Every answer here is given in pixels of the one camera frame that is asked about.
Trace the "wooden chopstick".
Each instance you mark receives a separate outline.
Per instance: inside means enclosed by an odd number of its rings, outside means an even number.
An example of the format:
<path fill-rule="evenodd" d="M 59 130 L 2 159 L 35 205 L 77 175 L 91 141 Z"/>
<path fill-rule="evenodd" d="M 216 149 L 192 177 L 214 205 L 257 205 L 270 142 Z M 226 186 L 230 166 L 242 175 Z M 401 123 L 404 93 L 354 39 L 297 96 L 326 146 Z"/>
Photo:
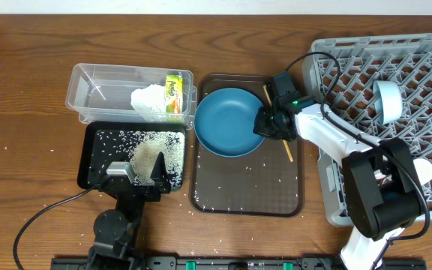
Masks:
<path fill-rule="evenodd" d="M 272 108 L 272 100 L 271 100 L 271 98 L 269 96 L 267 85 L 263 86 L 263 91 L 265 93 L 266 100 L 268 101 L 268 105 Z M 287 156 L 289 158 L 289 162 L 291 162 L 291 163 L 294 162 L 294 158 L 293 158 L 292 152 L 290 150 L 290 147 L 288 145 L 288 142 L 286 140 L 284 140 L 284 139 L 282 139 L 281 141 L 282 141 L 283 146 L 284 146 L 284 148 L 286 150 Z"/>

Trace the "blue plate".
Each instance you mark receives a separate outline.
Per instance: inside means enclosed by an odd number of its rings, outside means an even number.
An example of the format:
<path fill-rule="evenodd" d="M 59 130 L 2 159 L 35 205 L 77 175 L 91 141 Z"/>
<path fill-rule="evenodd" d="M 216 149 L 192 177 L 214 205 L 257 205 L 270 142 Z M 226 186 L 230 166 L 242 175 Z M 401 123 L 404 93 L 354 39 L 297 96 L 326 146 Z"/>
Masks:
<path fill-rule="evenodd" d="M 196 108 L 195 133 L 210 152 L 237 158 L 256 150 L 264 137 L 254 133 L 262 101 L 240 88 L 222 88 L 205 96 Z"/>

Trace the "white tissue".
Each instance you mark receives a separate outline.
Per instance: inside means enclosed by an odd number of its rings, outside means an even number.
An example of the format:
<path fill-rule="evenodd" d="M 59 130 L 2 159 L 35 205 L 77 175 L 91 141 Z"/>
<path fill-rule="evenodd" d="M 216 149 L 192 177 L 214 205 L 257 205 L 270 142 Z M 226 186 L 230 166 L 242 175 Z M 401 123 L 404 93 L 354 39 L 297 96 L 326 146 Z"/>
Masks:
<path fill-rule="evenodd" d="M 135 89 L 130 96 L 130 105 L 148 122 L 163 122 L 166 117 L 165 87 L 151 84 Z"/>

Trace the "yellow green snack wrapper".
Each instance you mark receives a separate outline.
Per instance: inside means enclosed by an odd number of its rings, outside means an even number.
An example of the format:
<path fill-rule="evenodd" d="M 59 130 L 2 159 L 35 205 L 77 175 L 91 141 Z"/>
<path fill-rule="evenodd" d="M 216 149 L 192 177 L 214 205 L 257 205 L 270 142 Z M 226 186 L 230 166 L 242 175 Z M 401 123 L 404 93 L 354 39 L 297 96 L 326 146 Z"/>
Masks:
<path fill-rule="evenodd" d="M 183 78 L 181 74 L 167 74 L 164 90 L 167 113 L 181 113 L 183 103 Z"/>

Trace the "light blue rice bowl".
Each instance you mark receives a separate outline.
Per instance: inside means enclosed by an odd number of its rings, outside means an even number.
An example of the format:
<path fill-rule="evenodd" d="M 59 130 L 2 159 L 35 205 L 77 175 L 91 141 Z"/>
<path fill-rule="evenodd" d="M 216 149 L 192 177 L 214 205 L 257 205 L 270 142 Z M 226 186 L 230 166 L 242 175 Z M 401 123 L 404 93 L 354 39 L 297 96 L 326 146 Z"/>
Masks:
<path fill-rule="evenodd" d="M 396 82 L 374 81 L 373 94 L 376 96 L 376 113 L 381 115 L 381 125 L 397 121 L 402 116 L 403 101 Z"/>

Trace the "white cup pink inside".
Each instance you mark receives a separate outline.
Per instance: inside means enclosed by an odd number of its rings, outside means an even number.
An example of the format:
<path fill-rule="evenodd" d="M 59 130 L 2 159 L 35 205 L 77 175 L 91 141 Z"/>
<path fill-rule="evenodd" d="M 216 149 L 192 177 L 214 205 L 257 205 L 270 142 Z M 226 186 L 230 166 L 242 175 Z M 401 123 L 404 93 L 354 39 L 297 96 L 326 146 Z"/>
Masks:
<path fill-rule="evenodd" d="M 421 185 L 425 185 L 432 180 L 432 163 L 429 160 L 416 158 L 413 160 L 413 164 Z"/>

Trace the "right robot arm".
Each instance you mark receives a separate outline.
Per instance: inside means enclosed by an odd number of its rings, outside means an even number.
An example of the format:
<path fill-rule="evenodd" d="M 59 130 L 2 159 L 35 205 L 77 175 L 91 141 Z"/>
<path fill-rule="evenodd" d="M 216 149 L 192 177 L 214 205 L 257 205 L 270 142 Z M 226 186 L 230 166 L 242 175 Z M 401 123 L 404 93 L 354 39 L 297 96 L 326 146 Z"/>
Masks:
<path fill-rule="evenodd" d="M 302 96 L 288 72 L 263 86 L 269 102 L 255 119 L 254 133 L 272 140 L 310 141 L 343 169 L 346 208 L 352 234 L 340 252 L 345 269 L 381 269 L 383 256 L 415 219 L 431 217 L 423 185 L 432 164 L 414 159 L 398 138 L 368 136 L 335 115 L 324 103 Z"/>

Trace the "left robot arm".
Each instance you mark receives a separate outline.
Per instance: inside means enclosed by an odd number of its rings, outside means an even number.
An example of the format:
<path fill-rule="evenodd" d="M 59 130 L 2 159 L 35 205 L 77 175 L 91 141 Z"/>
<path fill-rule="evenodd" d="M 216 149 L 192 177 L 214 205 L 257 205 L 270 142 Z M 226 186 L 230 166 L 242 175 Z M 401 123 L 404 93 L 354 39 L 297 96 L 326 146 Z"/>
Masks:
<path fill-rule="evenodd" d="M 116 200 L 114 209 L 100 213 L 93 225 L 94 243 L 89 250 L 88 270 L 143 269 L 144 256 L 134 251 L 146 202 L 159 202 L 171 191 L 164 154 L 159 153 L 151 171 L 151 185 L 137 185 L 129 162 L 112 162 L 96 185 Z"/>

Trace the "grey dishwasher rack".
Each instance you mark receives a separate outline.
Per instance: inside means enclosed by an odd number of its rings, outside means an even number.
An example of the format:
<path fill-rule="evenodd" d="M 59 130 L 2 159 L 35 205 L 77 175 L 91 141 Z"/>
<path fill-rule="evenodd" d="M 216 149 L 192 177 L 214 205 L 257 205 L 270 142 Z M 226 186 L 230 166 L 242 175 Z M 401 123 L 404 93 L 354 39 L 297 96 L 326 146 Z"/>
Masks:
<path fill-rule="evenodd" d="M 340 79 L 328 98 L 331 110 L 366 134 L 409 144 L 415 158 L 432 163 L 432 34 L 403 34 L 315 40 L 302 62 L 304 87 L 321 100 L 336 74 Z M 402 116 L 380 124 L 373 83 L 397 83 Z M 424 185 L 432 218 L 432 180 Z"/>

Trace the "spilled rice pile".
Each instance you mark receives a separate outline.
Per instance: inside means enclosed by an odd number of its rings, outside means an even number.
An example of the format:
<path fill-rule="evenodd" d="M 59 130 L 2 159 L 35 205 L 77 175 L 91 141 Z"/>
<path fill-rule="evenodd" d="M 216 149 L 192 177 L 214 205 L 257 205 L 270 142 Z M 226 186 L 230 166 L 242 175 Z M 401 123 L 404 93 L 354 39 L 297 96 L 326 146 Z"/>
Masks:
<path fill-rule="evenodd" d="M 113 161 L 128 162 L 137 185 L 153 185 L 150 175 L 157 156 L 163 153 L 173 191 L 182 186 L 185 159 L 185 134 L 175 131 L 99 130 L 95 134 L 88 180 L 107 171 Z"/>

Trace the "black plastic tray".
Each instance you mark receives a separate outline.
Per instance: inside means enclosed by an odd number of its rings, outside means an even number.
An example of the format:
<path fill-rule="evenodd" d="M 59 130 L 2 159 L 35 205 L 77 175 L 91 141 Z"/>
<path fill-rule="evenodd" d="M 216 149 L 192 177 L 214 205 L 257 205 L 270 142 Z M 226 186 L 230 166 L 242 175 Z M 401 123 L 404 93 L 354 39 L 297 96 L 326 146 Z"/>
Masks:
<path fill-rule="evenodd" d="M 163 124 L 163 123 L 127 123 L 127 122 L 109 122 L 109 121 L 96 121 L 89 124 L 85 130 L 85 139 L 82 148 L 81 159 L 79 163 L 79 172 L 77 183 L 82 189 L 86 189 L 95 183 L 97 180 L 89 181 L 88 176 L 90 173 L 89 164 L 91 161 L 91 154 L 95 140 L 95 134 L 101 130 L 115 130 L 115 131 L 175 131 L 182 132 L 186 135 L 185 127 L 181 124 Z"/>

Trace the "brown serving tray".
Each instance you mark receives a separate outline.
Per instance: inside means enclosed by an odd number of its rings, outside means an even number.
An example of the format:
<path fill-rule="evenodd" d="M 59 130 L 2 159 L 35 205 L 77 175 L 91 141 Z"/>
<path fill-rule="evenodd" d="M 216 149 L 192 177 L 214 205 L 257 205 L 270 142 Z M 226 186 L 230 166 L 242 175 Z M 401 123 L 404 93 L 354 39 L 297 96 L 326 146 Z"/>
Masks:
<path fill-rule="evenodd" d="M 305 204 L 302 146 L 301 139 L 289 143 L 291 163 L 280 140 L 264 139 L 241 157 L 216 155 L 198 140 L 191 203 L 207 213 L 296 216 Z"/>

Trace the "clear plastic bin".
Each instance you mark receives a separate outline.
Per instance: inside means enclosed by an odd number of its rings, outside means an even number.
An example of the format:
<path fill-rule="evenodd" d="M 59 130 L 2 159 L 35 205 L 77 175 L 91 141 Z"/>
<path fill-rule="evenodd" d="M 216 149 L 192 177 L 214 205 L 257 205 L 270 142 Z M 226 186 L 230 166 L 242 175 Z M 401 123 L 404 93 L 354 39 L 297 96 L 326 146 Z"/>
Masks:
<path fill-rule="evenodd" d="M 167 74 L 181 74 L 183 103 L 181 113 L 166 112 L 164 121 L 146 121 L 131 106 L 131 93 L 151 84 L 165 87 Z M 79 120 L 133 123 L 179 123 L 194 127 L 197 87 L 189 70 L 114 64 L 80 63 L 74 66 L 67 90 L 66 106 L 79 113 Z"/>

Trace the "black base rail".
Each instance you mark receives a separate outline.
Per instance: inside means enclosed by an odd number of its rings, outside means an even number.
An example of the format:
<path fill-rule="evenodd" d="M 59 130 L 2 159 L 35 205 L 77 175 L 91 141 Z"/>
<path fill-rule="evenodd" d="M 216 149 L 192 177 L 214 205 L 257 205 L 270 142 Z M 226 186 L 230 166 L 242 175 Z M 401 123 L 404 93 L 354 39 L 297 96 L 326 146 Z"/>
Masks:
<path fill-rule="evenodd" d="M 122 269 L 122 270 L 332 270 L 344 269 L 342 261 L 330 257 L 305 256 L 300 259 L 177 259 L 152 256 L 145 259 L 54 258 L 51 270 Z"/>

